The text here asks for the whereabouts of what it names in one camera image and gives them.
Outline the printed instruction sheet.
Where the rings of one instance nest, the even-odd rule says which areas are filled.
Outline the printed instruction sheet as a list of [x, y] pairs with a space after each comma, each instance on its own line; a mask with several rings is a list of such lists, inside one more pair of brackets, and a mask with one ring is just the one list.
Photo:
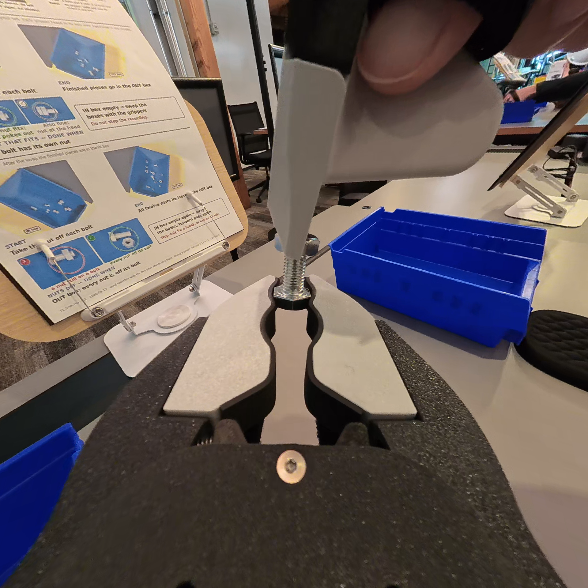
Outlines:
[[119, 1], [1, 1], [1, 268], [48, 323], [242, 229]]

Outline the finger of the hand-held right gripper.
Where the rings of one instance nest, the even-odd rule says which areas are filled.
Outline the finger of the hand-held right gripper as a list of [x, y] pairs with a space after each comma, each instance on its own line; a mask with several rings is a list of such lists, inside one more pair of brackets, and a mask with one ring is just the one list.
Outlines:
[[268, 207], [287, 258], [304, 253], [345, 94], [338, 70], [301, 59], [283, 61]]

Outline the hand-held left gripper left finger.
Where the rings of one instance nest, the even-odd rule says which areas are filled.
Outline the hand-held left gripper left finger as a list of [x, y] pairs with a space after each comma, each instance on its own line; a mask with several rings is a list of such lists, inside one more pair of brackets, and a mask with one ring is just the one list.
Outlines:
[[267, 276], [220, 304], [208, 317], [172, 387], [167, 416], [192, 416], [214, 424], [237, 421], [247, 441], [258, 443], [276, 401], [277, 279]]

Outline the clear acrylic ledge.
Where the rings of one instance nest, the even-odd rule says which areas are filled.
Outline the clear acrylic ledge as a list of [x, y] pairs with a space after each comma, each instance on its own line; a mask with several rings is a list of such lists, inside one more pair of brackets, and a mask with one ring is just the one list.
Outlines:
[[228, 240], [219, 241], [201, 252], [190, 255], [184, 261], [175, 263], [150, 277], [127, 286], [119, 293], [109, 295], [101, 302], [90, 303], [89, 307], [79, 314], [79, 317], [85, 322], [102, 320], [189, 273], [192, 273], [189, 292], [199, 295], [206, 263], [233, 249], [234, 247]]

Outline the small blue bin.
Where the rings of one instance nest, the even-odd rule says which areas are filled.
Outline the small blue bin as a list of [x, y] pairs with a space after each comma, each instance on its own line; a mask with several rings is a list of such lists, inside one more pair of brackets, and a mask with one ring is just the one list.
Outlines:
[[520, 124], [530, 122], [540, 109], [547, 106], [547, 102], [524, 100], [518, 102], [505, 102], [500, 124]]

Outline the instruction sheet on stand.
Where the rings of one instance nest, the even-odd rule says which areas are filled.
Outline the instruction sheet on stand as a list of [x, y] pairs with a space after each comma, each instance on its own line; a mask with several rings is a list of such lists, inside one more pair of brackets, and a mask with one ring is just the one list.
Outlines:
[[[247, 236], [247, 215], [239, 198], [239, 193], [229, 177], [205, 121], [201, 114], [189, 102], [186, 102], [186, 105], [202, 137], [210, 161], [214, 166], [224, 191], [243, 226], [241, 231], [226, 238], [231, 246], [234, 247], [234, 251], [244, 242]], [[113, 314], [102, 320], [85, 322], [80, 319], [79, 314], [77, 313], [61, 320], [55, 325], [50, 325], [41, 316], [36, 307], [15, 286], [11, 279], [3, 271], [1, 272], [1, 333], [5, 336], [26, 342], [55, 342], [79, 334], [90, 328], [90, 326], [114, 316]]]

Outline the blue plastic bin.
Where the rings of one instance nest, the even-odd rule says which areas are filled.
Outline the blue plastic bin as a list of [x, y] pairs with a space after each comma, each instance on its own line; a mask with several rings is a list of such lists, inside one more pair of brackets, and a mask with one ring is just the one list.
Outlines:
[[48, 523], [84, 446], [67, 423], [1, 464], [1, 585]]
[[384, 208], [329, 244], [337, 287], [490, 348], [527, 332], [547, 230]]

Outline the thick short steel bolt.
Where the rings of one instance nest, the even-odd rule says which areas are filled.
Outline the thick short steel bolt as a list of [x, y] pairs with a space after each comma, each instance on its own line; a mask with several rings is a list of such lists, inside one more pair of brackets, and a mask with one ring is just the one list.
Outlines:
[[307, 308], [311, 291], [305, 285], [306, 257], [284, 256], [283, 276], [273, 289], [277, 307], [287, 311], [301, 311]]

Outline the person's right hand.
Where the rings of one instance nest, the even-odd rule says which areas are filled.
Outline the person's right hand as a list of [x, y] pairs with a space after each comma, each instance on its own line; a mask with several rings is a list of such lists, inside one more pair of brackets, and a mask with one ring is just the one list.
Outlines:
[[587, 1], [385, 1], [357, 48], [365, 81], [386, 95], [416, 90], [462, 50], [478, 61], [587, 47]]

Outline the black round pad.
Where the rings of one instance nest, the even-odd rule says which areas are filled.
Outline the black round pad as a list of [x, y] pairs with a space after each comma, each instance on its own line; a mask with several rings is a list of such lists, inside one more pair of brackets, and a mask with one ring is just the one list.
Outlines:
[[587, 318], [554, 310], [533, 311], [515, 346], [536, 369], [587, 392]]

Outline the wooden post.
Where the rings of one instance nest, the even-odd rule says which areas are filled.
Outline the wooden post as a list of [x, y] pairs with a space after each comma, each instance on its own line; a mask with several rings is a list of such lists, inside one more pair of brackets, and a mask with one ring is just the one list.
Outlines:
[[180, 1], [196, 69], [200, 77], [221, 78], [204, 1]]

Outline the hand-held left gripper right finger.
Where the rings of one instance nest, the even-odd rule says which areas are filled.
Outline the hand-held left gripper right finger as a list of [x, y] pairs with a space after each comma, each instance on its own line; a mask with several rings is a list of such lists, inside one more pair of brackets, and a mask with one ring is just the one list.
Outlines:
[[352, 423], [415, 420], [417, 408], [370, 312], [316, 275], [306, 282], [305, 404], [319, 443], [336, 443]]

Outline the black office chair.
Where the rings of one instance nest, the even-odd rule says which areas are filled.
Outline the black office chair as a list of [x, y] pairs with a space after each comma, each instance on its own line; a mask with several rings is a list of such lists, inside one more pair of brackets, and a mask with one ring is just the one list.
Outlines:
[[269, 190], [272, 157], [269, 131], [263, 125], [256, 102], [228, 105], [227, 107], [236, 135], [240, 163], [245, 166], [253, 166], [257, 171], [265, 170], [265, 180], [248, 189], [248, 192], [256, 189], [259, 191], [256, 202], [261, 203], [263, 194]]

